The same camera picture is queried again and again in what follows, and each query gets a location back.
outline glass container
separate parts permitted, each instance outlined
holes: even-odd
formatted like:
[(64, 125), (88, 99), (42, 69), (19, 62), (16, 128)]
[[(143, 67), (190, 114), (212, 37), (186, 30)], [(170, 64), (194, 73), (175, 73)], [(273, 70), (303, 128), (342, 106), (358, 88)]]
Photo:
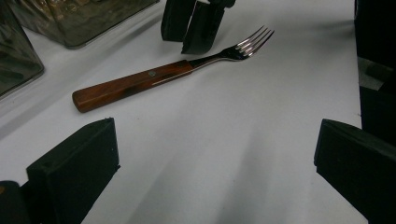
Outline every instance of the glass container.
[(44, 72), (28, 37), (5, 0), (0, 0), (0, 98)]
[(8, 0), (22, 26), (76, 49), (159, 0)]

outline white table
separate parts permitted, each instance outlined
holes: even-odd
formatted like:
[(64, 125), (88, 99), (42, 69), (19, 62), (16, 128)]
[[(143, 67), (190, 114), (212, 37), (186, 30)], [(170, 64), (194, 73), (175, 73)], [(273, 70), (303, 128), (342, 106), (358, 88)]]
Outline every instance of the white table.
[(27, 31), (46, 73), (0, 102), (0, 179), (112, 117), (121, 168), (84, 223), (367, 223), (313, 163), (322, 119), (361, 126), (353, 1), (238, 0), (208, 55), (265, 24), (256, 56), (80, 114), (73, 91), (197, 58), (162, 41), (163, 7), (83, 49)]

